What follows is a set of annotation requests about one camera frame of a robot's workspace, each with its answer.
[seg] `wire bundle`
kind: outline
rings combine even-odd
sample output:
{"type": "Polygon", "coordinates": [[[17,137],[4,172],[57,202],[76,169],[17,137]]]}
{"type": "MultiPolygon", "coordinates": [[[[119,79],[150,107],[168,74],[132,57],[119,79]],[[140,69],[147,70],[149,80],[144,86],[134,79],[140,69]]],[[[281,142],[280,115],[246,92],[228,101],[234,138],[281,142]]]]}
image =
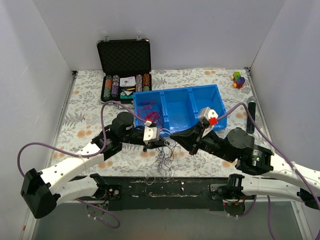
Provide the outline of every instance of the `wire bundle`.
{"type": "Polygon", "coordinates": [[[174,177],[174,167],[169,166],[175,159],[175,149],[178,147],[178,143],[174,142],[174,144],[170,144],[167,140],[164,142],[166,147],[168,148],[168,152],[165,151],[165,147],[158,147],[156,151],[158,152],[158,155],[156,157],[155,162],[158,163],[157,165],[157,171],[159,174],[161,174],[164,171],[164,177],[163,179],[167,180],[169,178],[174,177]]]}
{"type": "Polygon", "coordinates": [[[137,115],[140,118],[150,120],[151,122],[155,123],[158,128],[164,127],[164,124],[161,120],[161,112],[156,111],[156,109],[160,110],[160,106],[156,101],[140,101],[137,105],[139,106],[137,115]]]}

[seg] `table surface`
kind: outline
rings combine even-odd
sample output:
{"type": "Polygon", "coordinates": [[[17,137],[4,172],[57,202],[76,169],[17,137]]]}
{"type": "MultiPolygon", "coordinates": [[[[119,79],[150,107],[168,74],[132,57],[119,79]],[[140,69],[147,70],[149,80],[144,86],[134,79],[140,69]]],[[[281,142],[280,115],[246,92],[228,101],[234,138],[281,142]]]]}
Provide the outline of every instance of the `table surface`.
{"type": "MultiPolygon", "coordinates": [[[[151,74],[153,90],[217,84],[227,111],[237,103],[245,102],[254,95],[244,69],[153,70],[151,74]],[[233,88],[233,82],[227,79],[235,71],[240,72],[246,80],[241,89],[233,88]]],[[[102,70],[81,70],[78,72],[56,147],[76,153],[101,132],[100,111],[102,103],[100,95],[102,84],[102,70]]],[[[106,106],[103,114],[104,125],[111,124],[117,114],[123,111],[115,105],[106,106]]],[[[258,108],[255,120],[262,132],[266,133],[266,126],[263,124],[258,108]]],[[[241,106],[227,117],[227,128],[216,133],[224,138],[230,130],[236,127],[245,130],[246,123],[247,114],[241,106]]],[[[253,135],[255,144],[270,149],[270,145],[257,131],[253,135]]],[[[128,177],[168,176],[169,171],[157,171],[157,155],[158,152],[154,149],[143,152],[142,146],[124,143],[121,152],[105,162],[87,169],[82,174],[98,173],[101,176],[128,177]]],[[[63,153],[54,152],[49,166],[55,165],[65,158],[67,156],[63,153]]],[[[228,177],[230,174],[240,173],[235,169],[235,164],[236,162],[223,161],[202,150],[191,156],[182,147],[176,147],[171,166],[174,177],[228,177]]]]}

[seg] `red wire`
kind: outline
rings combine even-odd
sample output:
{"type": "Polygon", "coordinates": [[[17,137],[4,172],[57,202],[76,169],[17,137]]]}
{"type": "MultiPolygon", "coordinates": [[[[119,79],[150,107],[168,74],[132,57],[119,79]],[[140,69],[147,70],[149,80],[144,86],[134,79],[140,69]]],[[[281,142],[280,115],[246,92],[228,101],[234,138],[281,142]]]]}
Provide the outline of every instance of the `red wire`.
{"type": "Polygon", "coordinates": [[[139,109],[137,110],[137,115],[145,120],[150,120],[156,124],[157,127],[163,128],[164,125],[161,120],[160,111],[155,111],[154,106],[157,106],[160,110],[160,106],[156,101],[144,100],[138,103],[139,109]]]}

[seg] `purple cable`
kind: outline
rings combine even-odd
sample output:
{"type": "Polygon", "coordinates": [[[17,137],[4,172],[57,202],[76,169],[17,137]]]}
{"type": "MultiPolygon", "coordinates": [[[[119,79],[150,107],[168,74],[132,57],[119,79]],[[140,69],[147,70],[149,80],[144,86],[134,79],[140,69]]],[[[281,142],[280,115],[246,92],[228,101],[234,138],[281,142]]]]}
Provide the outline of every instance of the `purple cable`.
{"type": "Polygon", "coordinates": [[[244,213],[242,215],[238,215],[238,218],[243,218],[243,217],[247,216],[248,214],[250,214],[252,212],[252,210],[254,209],[256,202],[257,202],[257,196],[254,196],[254,200],[253,200],[253,203],[252,203],[250,209],[246,213],[244,213]]]}
{"type": "MultiPolygon", "coordinates": [[[[217,118],[217,121],[225,118],[226,116],[228,116],[229,114],[231,114],[236,108],[238,108],[239,106],[243,106],[249,119],[251,120],[252,124],[254,125],[254,127],[256,128],[256,130],[260,133],[260,135],[272,146],[274,147],[274,149],[283,157],[283,159],[286,161],[287,164],[289,164],[289,166],[293,169],[295,166],[294,164],[288,159],[288,157],[281,151],[277,148],[277,146],[269,140],[269,138],[264,135],[261,130],[258,128],[256,122],[254,121],[254,119],[252,118],[247,106],[245,103],[243,102],[239,102],[237,105],[235,105],[233,108],[231,108],[226,114],[222,115],[221,117],[218,117],[217,118]]],[[[318,206],[318,209],[320,210],[320,201],[318,200],[318,197],[315,193],[315,191],[311,188],[310,184],[307,182],[307,180],[304,178],[304,176],[296,169],[295,170],[296,174],[301,178],[301,180],[303,181],[303,183],[306,185],[306,187],[309,189],[309,192],[312,194],[315,202],[316,202],[316,205],[318,206]]],[[[315,240],[320,240],[320,230],[317,234],[317,236],[315,237],[315,240]]]]}
{"type": "Polygon", "coordinates": [[[268,198],[268,228],[269,228],[269,232],[270,232],[272,239],[276,240],[275,234],[271,228],[271,200],[270,200],[269,196],[266,196],[266,197],[268,198]]]}
{"type": "Polygon", "coordinates": [[[79,199],[79,198],[76,198],[75,200],[77,200],[78,202],[80,202],[80,203],[82,203],[82,204],[85,204],[85,205],[87,205],[87,206],[90,206],[90,207],[93,207],[93,208],[95,208],[95,209],[101,210],[101,211],[105,212],[106,214],[111,215],[111,216],[118,222],[118,224],[117,224],[116,226],[115,226],[115,225],[111,225],[110,223],[106,222],[106,221],[103,220],[102,218],[96,217],[96,216],[94,216],[94,215],[92,215],[92,214],[90,214],[90,217],[97,219],[98,221],[102,222],[104,225],[108,226],[109,228],[117,229],[118,227],[120,227],[120,220],[119,220],[119,218],[118,218],[115,214],[113,214],[112,212],[107,211],[107,210],[105,210],[105,209],[103,209],[103,208],[101,208],[101,207],[98,207],[98,206],[96,206],[96,205],[93,205],[93,204],[91,204],[91,203],[88,203],[88,202],[86,202],[86,201],[82,201],[82,200],[79,199]]]}
{"type": "MultiPolygon", "coordinates": [[[[144,120],[143,118],[137,116],[133,111],[130,110],[130,108],[128,108],[127,106],[125,106],[124,104],[122,104],[121,102],[118,102],[118,101],[113,101],[113,100],[110,100],[110,101],[106,101],[103,105],[102,105],[102,108],[101,108],[101,113],[100,113],[100,118],[101,118],[101,126],[102,126],[102,134],[103,134],[103,146],[102,148],[96,152],[96,153],[93,153],[93,154],[88,154],[88,155],[82,155],[83,158],[90,158],[90,157],[94,157],[94,156],[97,156],[98,154],[102,153],[102,151],[105,149],[105,147],[107,146],[107,135],[106,135],[106,131],[105,131],[105,125],[104,125],[104,109],[105,109],[105,106],[107,104],[110,104],[110,103],[113,103],[113,104],[118,104],[120,106],[122,106],[124,109],[126,109],[130,114],[132,114],[135,118],[139,119],[140,121],[142,121],[143,123],[146,122],[146,120],[144,120]]],[[[71,152],[67,152],[67,151],[64,151],[64,150],[61,150],[59,148],[56,148],[54,146],[50,146],[49,144],[46,144],[46,143],[42,143],[42,142],[30,142],[26,145],[24,145],[19,153],[18,153],[18,156],[17,156],[17,165],[18,165],[18,170],[20,172],[20,174],[25,177],[25,173],[23,172],[22,168],[21,168],[21,163],[20,163],[20,157],[21,157],[21,153],[23,152],[23,150],[31,145],[39,145],[39,146],[43,146],[43,147],[46,147],[46,148],[49,148],[49,149],[52,149],[52,150],[55,150],[57,152],[60,152],[60,153],[63,153],[63,154],[66,154],[66,155],[69,155],[69,156],[72,156],[72,157],[75,157],[75,158],[79,158],[80,156],[78,154],[75,154],[75,153],[71,153],[71,152]]],[[[118,222],[118,225],[117,226],[113,226],[109,223],[107,223],[105,220],[103,220],[102,218],[99,218],[99,217],[96,217],[96,219],[100,222],[102,222],[103,224],[105,224],[106,226],[112,228],[112,229],[116,229],[120,226],[120,221],[118,219],[118,217],[116,215],[114,215],[113,213],[107,211],[107,210],[104,210],[100,207],[97,207],[93,204],[90,204],[90,203],[87,203],[85,201],[82,201],[80,199],[76,199],[77,201],[83,203],[83,204],[86,204],[88,206],[91,206],[91,207],[94,207],[94,208],[97,208],[111,216],[113,216],[117,222],[118,222]]]]}
{"type": "MultiPolygon", "coordinates": [[[[102,134],[103,134],[103,147],[96,153],[93,153],[93,154],[88,154],[88,155],[82,155],[83,158],[91,158],[91,157],[94,157],[94,156],[97,156],[98,154],[102,153],[102,151],[105,149],[105,147],[107,146],[107,135],[106,135],[106,132],[105,132],[105,125],[104,125],[104,109],[105,109],[105,106],[107,104],[110,104],[110,103],[113,103],[113,104],[118,104],[120,106],[122,106],[124,109],[126,109],[130,114],[132,114],[135,118],[139,119],[140,121],[142,122],[146,122],[146,120],[142,119],[141,117],[137,116],[133,111],[130,110],[130,108],[128,108],[127,106],[125,106],[124,104],[122,104],[121,102],[118,102],[118,101],[106,101],[103,105],[102,105],[102,108],[101,108],[101,113],[100,113],[100,118],[101,118],[101,126],[102,126],[102,134]]],[[[43,147],[46,147],[46,148],[49,148],[49,149],[52,149],[52,150],[55,150],[59,153],[63,153],[63,154],[66,154],[66,155],[69,155],[71,157],[75,157],[75,158],[79,158],[79,155],[76,154],[76,153],[71,153],[71,152],[67,152],[67,151],[64,151],[62,149],[59,149],[59,148],[56,148],[54,146],[50,146],[49,144],[46,144],[46,143],[42,143],[42,142],[30,142],[26,145],[24,145],[19,153],[18,153],[18,156],[17,156],[17,165],[18,165],[18,170],[20,172],[20,174],[25,177],[25,173],[23,172],[22,168],[21,168],[21,164],[20,164],[20,158],[21,158],[21,153],[23,152],[23,150],[31,145],[39,145],[39,146],[43,146],[43,147]]]]}
{"type": "MultiPolygon", "coordinates": [[[[254,207],[256,205],[256,202],[257,202],[257,196],[254,196],[253,203],[252,203],[251,207],[249,208],[249,210],[246,213],[242,214],[242,215],[238,215],[238,218],[243,218],[243,217],[247,216],[248,214],[250,214],[252,212],[252,210],[254,209],[254,207]]],[[[214,215],[220,215],[220,216],[226,216],[223,213],[216,213],[216,212],[212,212],[212,211],[207,211],[207,213],[214,214],[214,215]]]]}

